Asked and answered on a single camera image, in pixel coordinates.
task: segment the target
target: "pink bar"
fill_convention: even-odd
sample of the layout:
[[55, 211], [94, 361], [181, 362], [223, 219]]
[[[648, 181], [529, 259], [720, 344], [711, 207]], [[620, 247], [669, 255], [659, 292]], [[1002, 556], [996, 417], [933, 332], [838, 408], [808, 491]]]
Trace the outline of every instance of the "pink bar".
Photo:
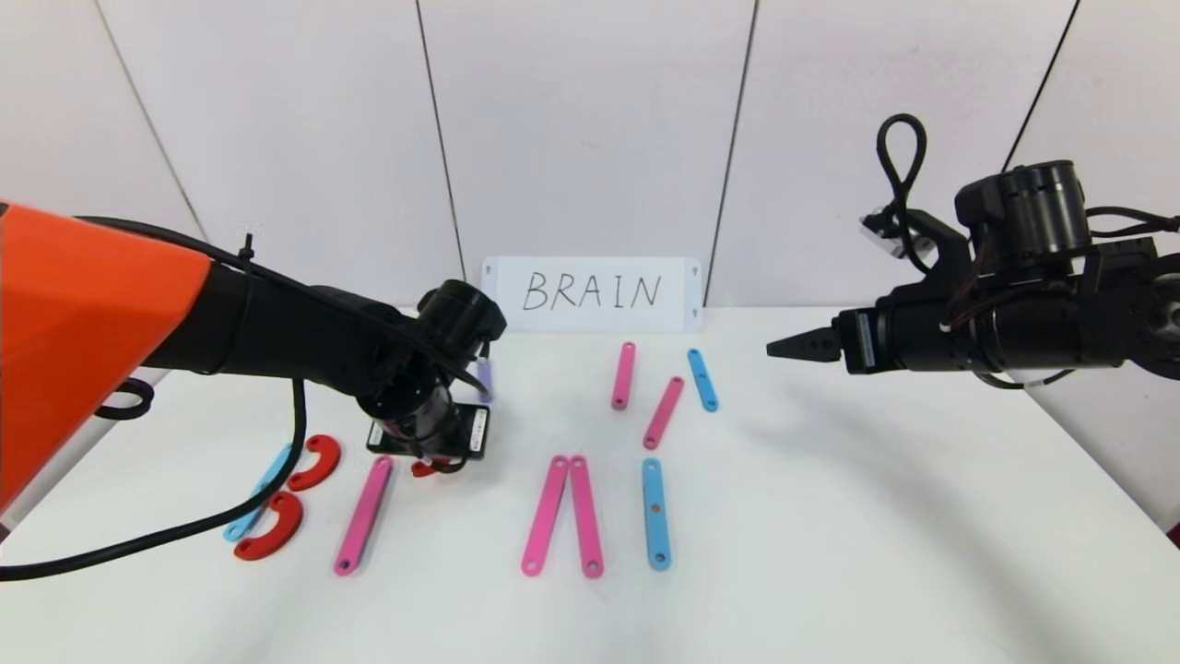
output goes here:
[[615, 394], [610, 397], [610, 407], [624, 410], [631, 397], [631, 370], [635, 369], [635, 344], [623, 344], [618, 354], [618, 373], [615, 374]]
[[557, 521], [557, 508], [562, 506], [562, 492], [565, 491], [565, 475], [570, 460], [557, 455], [549, 462], [549, 474], [545, 486], [540, 489], [540, 502], [537, 504], [537, 515], [532, 518], [532, 531], [529, 532], [529, 544], [524, 547], [520, 571], [525, 577], [536, 577], [545, 567], [545, 555], [549, 553], [549, 540], [553, 535], [553, 524]]
[[590, 469], [584, 456], [570, 458], [570, 485], [573, 491], [573, 518], [578, 522], [578, 550], [582, 551], [582, 573], [591, 579], [602, 577], [602, 543], [598, 541], [598, 519], [594, 514], [594, 493], [590, 491]]
[[340, 545], [340, 553], [336, 554], [336, 564], [332, 570], [337, 577], [347, 577], [356, 571], [365, 553], [365, 544], [368, 541], [369, 531], [373, 530], [373, 521], [381, 508], [381, 497], [385, 495], [385, 487], [393, 471], [393, 460], [388, 456], [379, 456], [369, 469], [368, 480], [361, 489], [361, 499], [356, 501], [356, 509], [353, 511], [353, 520], [345, 532], [345, 543]]
[[648, 426], [648, 433], [643, 436], [643, 447], [654, 451], [660, 446], [660, 439], [663, 438], [663, 430], [668, 428], [668, 421], [671, 420], [671, 412], [675, 410], [676, 401], [680, 400], [680, 393], [683, 389], [684, 380], [680, 376], [668, 382], [664, 396], [660, 400], [660, 407], [651, 418], [651, 425]]

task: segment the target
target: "black wire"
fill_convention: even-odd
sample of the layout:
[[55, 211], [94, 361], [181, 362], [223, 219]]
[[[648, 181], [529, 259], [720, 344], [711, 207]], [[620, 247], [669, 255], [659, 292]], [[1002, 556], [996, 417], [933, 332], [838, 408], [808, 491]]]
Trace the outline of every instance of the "black wire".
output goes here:
[[127, 379], [114, 392], [139, 397], [139, 403], [129, 407], [100, 406], [94, 412], [94, 418], [114, 420], [116, 422], [126, 422], [127, 420], [143, 418], [151, 410], [151, 401], [156, 397], [156, 390], [151, 387], [151, 383], [140, 381], [139, 379]]
[[[913, 130], [913, 162], [910, 163], [910, 171], [905, 173], [905, 179], [898, 176], [897, 166], [893, 165], [893, 159], [890, 157], [889, 145], [885, 140], [889, 130], [894, 124], [904, 124]], [[917, 251], [913, 250], [913, 237], [910, 236], [910, 210], [906, 208], [910, 198], [910, 189], [913, 188], [913, 180], [918, 177], [922, 162], [926, 158], [926, 127], [922, 125], [922, 120], [910, 113], [898, 113], [881, 123], [880, 129], [877, 130], [877, 158], [880, 160], [881, 167], [885, 170], [885, 177], [889, 179], [889, 185], [893, 190], [893, 202], [886, 205], [884, 211], [891, 212], [897, 217], [898, 228], [902, 230], [902, 245], [905, 246], [905, 255], [910, 257], [910, 262], [913, 263], [913, 267], [918, 268], [918, 271], [927, 274], [930, 267], [922, 262]]]
[[[1074, 373], [1073, 369], [1066, 369], [1063, 372], [1058, 372], [1058, 373], [1054, 374], [1053, 376], [1045, 379], [1044, 381], [1041, 381], [1038, 383], [1034, 382], [1034, 384], [1036, 384], [1036, 386], [1053, 386], [1057, 381], [1061, 381], [1062, 379], [1064, 379], [1066, 376], [1069, 376], [1073, 373]], [[1023, 390], [1023, 389], [1025, 389], [1025, 388], [1029, 387], [1029, 383], [1009, 383], [1008, 381], [1004, 381], [1002, 379], [996, 379], [995, 376], [992, 376], [990, 374], [976, 374], [975, 377], [978, 379], [979, 381], [983, 381], [988, 386], [991, 386], [992, 388], [998, 388], [1001, 390]]]
[[158, 225], [152, 225], [150, 223], [142, 223], [138, 221], [129, 221], [125, 218], [117, 218], [110, 216], [79, 216], [77, 218], [80, 218], [83, 221], [88, 221], [91, 223], [97, 223], [99, 225], [106, 225], [109, 228], [114, 228], [126, 232], [133, 232], [136, 235], [142, 235], [144, 237], [150, 237], [152, 239], [160, 239], [164, 242], [177, 244], [179, 246], [184, 246], [186, 249], [199, 251], [211, 257], [212, 259], [228, 264], [235, 269], [242, 271], [247, 271], [248, 269], [253, 270], [254, 274], [257, 274], [258, 276], [268, 281], [273, 281], [275, 283], [280, 283], [282, 285], [297, 290], [300, 294], [307, 295], [308, 297], [324, 305], [333, 307], [337, 310], [347, 311], [352, 315], [359, 315], [366, 321], [387, 330], [389, 335], [398, 337], [399, 340], [405, 342], [406, 346], [425, 355], [439, 368], [444, 369], [450, 376], [458, 379], [459, 381], [471, 386], [472, 388], [476, 388], [483, 394], [487, 394], [487, 388], [485, 388], [484, 384], [479, 382], [479, 380], [473, 377], [471, 374], [467, 374], [467, 372], [465, 372], [463, 368], [458, 367], [450, 359], [440, 354], [427, 342], [420, 340], [415, 335], [411, 335], [409, 331], [407, 331], [405, 328], [399, 327], [398, 324], [394, 324], [387, 320], [382, 320], [363, 309], [353, 307], [352, 304], [342, 302], [330, 295], [321, 292], [320, 290], [316, 290], [315, 288], [301, 283], [289, 276], [286, 276], [283, 274], [262, 267], [256, 262], [243, 259], [242, 257], [235, 254], [231, 254], [224, 249], [215, 246], [202, 239], [190, 237], [183, 232], [177, 232], [168, 228], [160, 228]]
[[1089, 208], [1086, 210], [1086, 216], [1088, 217], [1103, 215], [1123, 216], [1142, 223], [1128, 225], [1127, 228], [1120, 228], [1119, 230], [1092, 230], [1090, 235], [1095, 237], [1109, 238], [1129, 237], [1132, 235], [1142, 235], [1145, 232], [1180, 231], [1180, 217], [1160, 216], [1158, 213], [1136, 210], [1135, 208], [1123, 208], [1119, 205], [1106, 205], [1100, 208]]
[[245, 502], [242, 502], [237, 507], [232, 507], [219, 514], [214, 514], [212, 517], [198, 519], [197, 521], [184, 524], [183, 526], [173, 526], [157, 533], [143, 535], [133, 540], [98, 548], [87, 553], [79, 553], [77, 555], [50, 560], [46, 563], [0, 567], [0, 581], [41, 579], [45, 577], [65, 574], [66, 572], [74, 572], [77, 570], [92, 567], [103, 563], [110, 563], [112, 560], [131, 555], [132, 553], [139, 553], [142, 551], [148, 551], [150, 548], [204, 533], [205, 531], [211, 531], [254, 512], [264, 502], [270, 500], [270, 497], [274, 495], [275, 492], [282, 488], [283, 484], [287, 482], [287, 476], [291, 474], [291, 471], [295, 469], [295, 465], [299, 464], [300, 453], [303, 452], [303, 439], [307, 438], [307, 399], [303, 394], [303, 381], [299, 379], [291, 381], [291, 394], [294, 396], [295, 406], [295, 433], [291, 435], [290, 453], [288, 453], [282, 468], [278, 469], [278, 473], [270, 481], [270, 484], [263, 487], [262, 491]]

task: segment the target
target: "blue plastic strip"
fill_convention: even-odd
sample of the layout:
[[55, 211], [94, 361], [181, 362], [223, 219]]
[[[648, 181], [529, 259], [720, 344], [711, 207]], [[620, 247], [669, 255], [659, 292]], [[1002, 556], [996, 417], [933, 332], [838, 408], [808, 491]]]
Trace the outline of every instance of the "blue plastic strip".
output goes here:
[[693, 368], [693, 380], [696, 381], [696, 392], [701, 394], [701, 406], [709, 413], [716, 413], [717, 394], [713, 392], [713, 381], [709, 381], [709, 370], [704, 369], [704, 356], [701, 351], [688, 350], [688, 366]]
[[[254, 493], [250, 494], [250, 498], [258, 495], [258, 492], [264, 489], [267, 485], [269, 485], [270, 481], [274, 480], [276, 475], [278, 475], [278, 472], [282, 471], [283, 462], [287, 461], [287, 455], [290, 454], [290, 451], [291, 451], [290, 443], [283, 446], [283, 451], [278, 453], [277, 458], [275, 458], [275, 461], [270, 465], [270, 468], [267, 469], [267, 474], [262, 476], [262, 481], [258, 482], [258, 486], [254, 488]], [[225, 532], [222, 533], [222, 537], [225, 538], [227, 543], [236, 543], [241, 540], [242, 538], [244, 538], [250, 533], [250, 528], [253, 528], [254, 525], [258, 521], [258, 517], [262, 517], [262, 511], [266, 508], [267, 506], [266, 504], [263, 504], [261, 507], [258, 507], [258, 509], [255, 509], [254, 512], [247, 514], [245, 517], [238, 518], [237, 521], [231, 522], [229, 526], [225, 526]]]
[[481, 357], [476, 361], [476, 374], [479, 382], [487, 388], [487, 394], [479, 394], [479, 403], [492, 403], [492, 361]]
[[648, 563], [663, 572], [671, 567], [668, 508], [663, 500], [663, 472], [654, 459], [643, 460], [643, 522], [648, 531]]

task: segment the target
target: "red c-shaped piece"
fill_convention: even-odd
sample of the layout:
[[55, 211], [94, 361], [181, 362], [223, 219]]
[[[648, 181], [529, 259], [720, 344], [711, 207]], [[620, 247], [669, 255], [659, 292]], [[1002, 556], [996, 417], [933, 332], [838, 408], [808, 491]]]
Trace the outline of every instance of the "red c-shaped piece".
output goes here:
[[278, 522], [257, 538], [245, 538], [234, 547], [234, 555], [242, 560], [262, 560], [281, 550], [303, 522], [303, 504], [295, 494], [278, 492], [270, 497], [267, 507], [278, 513]]
[[319, 454], [320, 459], [312, 468], [302, 473], [291, 473], [290, 479], [287, 480], [287, 488], [293, 492], [310, 489], [327, 480], [328, 475], [332, 475], [332, 472], [336, 469], [336, 465], [340, 464], [340, 443], [332, 436], [312, 436], [307, 440], [306, 447], [307, 452]]

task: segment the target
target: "sign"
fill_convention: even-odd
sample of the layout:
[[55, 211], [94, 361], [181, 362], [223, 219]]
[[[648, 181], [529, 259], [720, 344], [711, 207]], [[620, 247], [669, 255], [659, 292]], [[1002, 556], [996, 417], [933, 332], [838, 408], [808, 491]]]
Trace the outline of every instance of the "sign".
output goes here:
[[701, 328], [696, 258], [493, 256], [480, 288], [509, 331], [695, 331]]

